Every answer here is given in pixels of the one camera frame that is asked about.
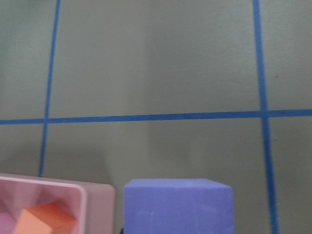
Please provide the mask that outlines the purple foam block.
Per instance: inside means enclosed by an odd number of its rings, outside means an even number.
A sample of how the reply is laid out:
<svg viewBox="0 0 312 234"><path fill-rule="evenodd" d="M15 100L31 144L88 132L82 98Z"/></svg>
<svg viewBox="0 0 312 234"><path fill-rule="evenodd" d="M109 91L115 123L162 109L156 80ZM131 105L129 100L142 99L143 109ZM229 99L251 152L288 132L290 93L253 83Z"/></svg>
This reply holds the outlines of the purple foam block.
<svg viewBox="0 0 312 234"><path fill-rule="evenodd" d="M233 234L230 186L208 179L133 179L123 192L125 234Z"/></svg>

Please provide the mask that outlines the orange foam block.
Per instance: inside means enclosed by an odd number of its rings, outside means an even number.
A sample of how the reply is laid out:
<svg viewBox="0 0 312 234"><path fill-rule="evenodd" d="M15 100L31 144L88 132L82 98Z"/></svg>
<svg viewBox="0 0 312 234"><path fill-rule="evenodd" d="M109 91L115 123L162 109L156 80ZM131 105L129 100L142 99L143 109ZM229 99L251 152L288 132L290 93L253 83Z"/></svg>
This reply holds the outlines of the orange foam block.
<svg viewBox="0 0 312 234"><path fill-rule="evenodd" d="M22 210L15 234L71 234L76 219L59 206L48 203Z"/></svg>

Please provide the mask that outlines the light pink foam block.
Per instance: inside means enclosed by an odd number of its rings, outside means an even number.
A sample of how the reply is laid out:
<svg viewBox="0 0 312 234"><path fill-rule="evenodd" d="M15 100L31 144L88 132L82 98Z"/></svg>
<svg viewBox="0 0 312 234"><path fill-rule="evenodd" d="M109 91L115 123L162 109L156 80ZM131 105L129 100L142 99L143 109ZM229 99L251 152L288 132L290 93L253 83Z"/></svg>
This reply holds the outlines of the light pink foam block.
<svg viewBox="0 0 312 234"><path fill-rule="evenodd" d="M0 234L12 234L16 220L9 213L0 214Z"/></svg>

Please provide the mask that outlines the pink plastic bin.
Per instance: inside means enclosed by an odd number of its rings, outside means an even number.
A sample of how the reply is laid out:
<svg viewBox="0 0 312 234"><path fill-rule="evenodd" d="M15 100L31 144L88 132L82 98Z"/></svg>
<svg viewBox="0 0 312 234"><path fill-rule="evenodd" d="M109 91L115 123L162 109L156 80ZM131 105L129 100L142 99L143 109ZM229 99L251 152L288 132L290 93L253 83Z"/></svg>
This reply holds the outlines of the pink plastic bin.
<svg viewBox="0 0 312 234"><path fill-rule="evenodd" d="M54 203L76 218L75 234L114 232L116 191L112 185L42 178L0 175L0 211L17 221L28 207Z"/></svg>

